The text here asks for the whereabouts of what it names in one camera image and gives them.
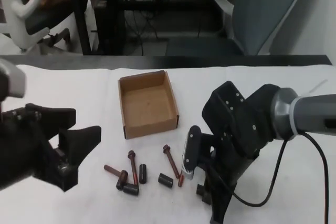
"black cylinder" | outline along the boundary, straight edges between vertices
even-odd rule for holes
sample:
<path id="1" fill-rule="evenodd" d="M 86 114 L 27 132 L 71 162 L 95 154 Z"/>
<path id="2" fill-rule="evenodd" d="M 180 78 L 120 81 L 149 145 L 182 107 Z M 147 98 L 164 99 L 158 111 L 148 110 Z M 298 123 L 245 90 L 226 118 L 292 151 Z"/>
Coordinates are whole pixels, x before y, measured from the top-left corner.
<path id="1" fill-rule="evenodd" d="M 140 182 L 140 184 L 146 184 L 146 182 L 147 182 L 147 166 L 145 164 L 141 164 L 139 170 L 140 170 L 139 182 Z"/>
<path id="2" fill-rule="evenodd" d="M 134 184 L 126 183 L 123 188 L 124 193 L 137 196 L 139 194 L 139 187 Z"/>
<path id="3" fill-rule="evenodd" d="M 172 178 L 164 175 L 163 173 L 160 173 L 158 181 L 159 181 L 160 184 L 162 184 L 166 187 L 169 187 L 169 188 L 173 187 L 174 180 Z"/>
<path id="4" fill-rule="evenodd" d="M 128 177 L 128 172 L 126 172 L 125 170 L 122 170 L 121 173 L 120 173 L 117 185 L 116 185 L 116 188 L 119 191 L 121 191 L 124 188 L 124 186 L 127 182 L 127 177 Z"/>

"black desk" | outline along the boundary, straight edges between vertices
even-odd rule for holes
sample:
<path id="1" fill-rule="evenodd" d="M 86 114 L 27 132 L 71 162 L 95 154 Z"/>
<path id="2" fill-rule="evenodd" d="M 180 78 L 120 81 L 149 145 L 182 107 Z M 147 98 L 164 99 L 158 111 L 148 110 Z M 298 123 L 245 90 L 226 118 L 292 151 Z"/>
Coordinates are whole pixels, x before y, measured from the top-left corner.
<path id="1" fill-rule="evenodd" d="M 16 65 L 52 70 L 65 69 L 167 69 L 229 66 L 309 66 L 332 65 L 327 56 L 249 56 L 249 57 L 147 57 L 147 56 L 0 56 Z"/>

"white wall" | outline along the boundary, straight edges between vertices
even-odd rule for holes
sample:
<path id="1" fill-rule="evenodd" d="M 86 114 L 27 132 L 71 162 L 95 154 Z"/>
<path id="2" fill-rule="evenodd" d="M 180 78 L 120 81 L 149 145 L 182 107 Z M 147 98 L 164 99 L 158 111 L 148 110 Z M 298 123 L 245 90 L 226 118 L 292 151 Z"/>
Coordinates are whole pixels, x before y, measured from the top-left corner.
<path id="1" fill-rule="evenodd" d="M 336 65 L 336 0 L 298 0 L 271 52 L 325 54 Z"/>

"open cardboard box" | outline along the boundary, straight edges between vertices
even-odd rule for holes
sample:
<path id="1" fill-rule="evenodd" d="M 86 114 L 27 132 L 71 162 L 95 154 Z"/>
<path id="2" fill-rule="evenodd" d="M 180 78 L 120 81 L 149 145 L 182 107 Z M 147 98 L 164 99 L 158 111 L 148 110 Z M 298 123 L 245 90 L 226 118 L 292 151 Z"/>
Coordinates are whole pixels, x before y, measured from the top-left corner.
<path id="1" fill-rule="evenodd" d="M 123 77 L 118 85 L 126 139 L 177 128 L 179 114 L 167 72 Z"/>

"chair backrest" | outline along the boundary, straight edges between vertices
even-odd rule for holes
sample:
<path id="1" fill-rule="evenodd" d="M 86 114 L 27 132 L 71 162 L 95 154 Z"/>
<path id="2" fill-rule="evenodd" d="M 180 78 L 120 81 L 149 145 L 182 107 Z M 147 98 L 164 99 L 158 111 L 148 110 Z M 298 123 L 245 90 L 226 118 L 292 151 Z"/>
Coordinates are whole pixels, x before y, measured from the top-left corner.
<path id="1" fill-rule="evenodd" d="M 233 31 L 245 55 L 269 53 L 269 47 L 297 0 L 236 0 Z"/>

